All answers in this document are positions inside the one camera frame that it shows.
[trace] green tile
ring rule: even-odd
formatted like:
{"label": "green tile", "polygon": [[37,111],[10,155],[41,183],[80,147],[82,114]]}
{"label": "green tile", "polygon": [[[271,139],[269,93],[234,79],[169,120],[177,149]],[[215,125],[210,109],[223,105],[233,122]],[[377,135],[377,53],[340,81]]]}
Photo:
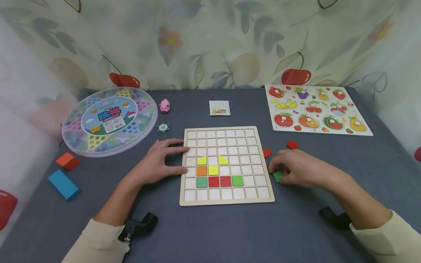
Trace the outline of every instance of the green tile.
{"label": "green tile", "polygon": [[242,182],[242,175],[232,176],[232,186],[244,186],[244,183]]}
{"label": "green tile", "polygon": [[281,171],[277,171],[273,173],[273,176],[275,177],[275,180],[279,182],[279,180],[281,180],[281,178],[284,177],[284,173]]}
{"label": "green tile", "polygon": [[204,188],[208,186],[208,177],[197,177],[197,188]]}

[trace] beige sleeve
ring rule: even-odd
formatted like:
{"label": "beige sleeve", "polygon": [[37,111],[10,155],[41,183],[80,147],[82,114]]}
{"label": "beige sleeve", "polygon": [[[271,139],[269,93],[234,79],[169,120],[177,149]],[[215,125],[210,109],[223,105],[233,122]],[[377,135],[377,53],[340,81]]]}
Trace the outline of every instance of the beige sleeve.
{"label": "beige sleeve", "polygon": [[392,211],[392,218],[376,229],[350,228],[379,263],[421,262],[421,235]]}
{"label": "beige sleeve", "polygon": [[118,240],[123,229],[91,219],[61,263],[121,263],[130,249]]}

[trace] blue wooden block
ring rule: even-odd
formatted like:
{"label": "blue wooden block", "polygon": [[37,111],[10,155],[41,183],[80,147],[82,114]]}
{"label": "blue wooden block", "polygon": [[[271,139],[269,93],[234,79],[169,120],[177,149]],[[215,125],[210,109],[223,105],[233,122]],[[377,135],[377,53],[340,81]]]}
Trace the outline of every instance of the blue wooden block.
{"label": "blue wooden block", "polygon": [[72,200],[82,191],[60,170],[50,175],[48,180],[67,201]]}

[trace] hand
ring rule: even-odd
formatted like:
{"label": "hand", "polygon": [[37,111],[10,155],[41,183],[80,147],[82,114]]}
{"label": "hand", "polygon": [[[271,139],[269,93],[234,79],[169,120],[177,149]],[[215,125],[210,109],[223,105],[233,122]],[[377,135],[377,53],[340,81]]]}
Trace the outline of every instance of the hand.
{"label": "hand", "polygon": [[280,180],[282,184],[320,187],[328,191],[351,178],[344,171],[298,149],[278,152],[270,161],[269,173],[279,170],[284,172],[284,177]]}
{"label": "hand", "polygon": [[189,147],[169,147],[181,144],[180,139],[166,139],[156,142],[149,149],[145,157],[125,177],[130,185],[140,187],[144,184],[156,183],[170,175],[180,175],[187,172],[183,166],[167,166],[165,157],[169,154],[187,152]]}

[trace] gray tablecloth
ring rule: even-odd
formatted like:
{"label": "gray tablecloth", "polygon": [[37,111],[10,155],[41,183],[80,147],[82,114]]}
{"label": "gray tablecloth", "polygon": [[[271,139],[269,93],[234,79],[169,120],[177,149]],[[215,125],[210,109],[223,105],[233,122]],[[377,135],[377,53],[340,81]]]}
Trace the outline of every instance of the gray tablecloth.
{"label": "gray tablecloth", "polygon": [[[52,161],[45,178],[0,248],[2,263],[57,263],[86,223],[107,201],[119,180],[145,155],[156,139],[183,138],[185,128],[256,125],[263,148],[272,155],[289,140],[299,148],[351,174],[376,199],[421,231],[421,175],[405,149],[354,89],[348,92],[374,133],[373,137],[274,132],[263,89],[151,91],[171,111],[159,114],[171,130],[155,129],[137,146],[100,158],[78,157],[68,176],[82,189],[66,202],[46,177],[59,169]],[[230,117],[210,117],[209,100],[229,100]],[[68,151],[63,144],[57,156]],[[169,160],[180,165],[181,157]],[[266,204],[180,207],[180,178],[142,189],[131,217],[159,217],[154,232],[134,240],[125,258],[135,262],[373,262],[349,232],[319,218],[329,205],[342,210],[323,190],[281,186],[271,177],[276,201]]]}

